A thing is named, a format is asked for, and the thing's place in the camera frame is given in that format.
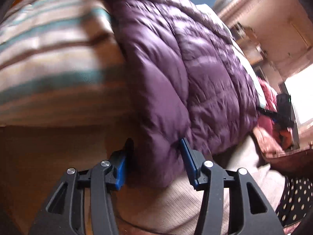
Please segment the person's right hand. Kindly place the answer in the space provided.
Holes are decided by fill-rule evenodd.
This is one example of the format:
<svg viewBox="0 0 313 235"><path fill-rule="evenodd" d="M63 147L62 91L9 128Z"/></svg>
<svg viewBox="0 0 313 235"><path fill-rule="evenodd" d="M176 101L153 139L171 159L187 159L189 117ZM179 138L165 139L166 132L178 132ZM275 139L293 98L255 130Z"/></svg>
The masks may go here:
<svg viewBox="0 0 313 235"><path fill-rule="evenodd" d="M293 147L292 129L282 128L279 124L274 124L272 134L273 138L283 150L288 150Z"/></svg>

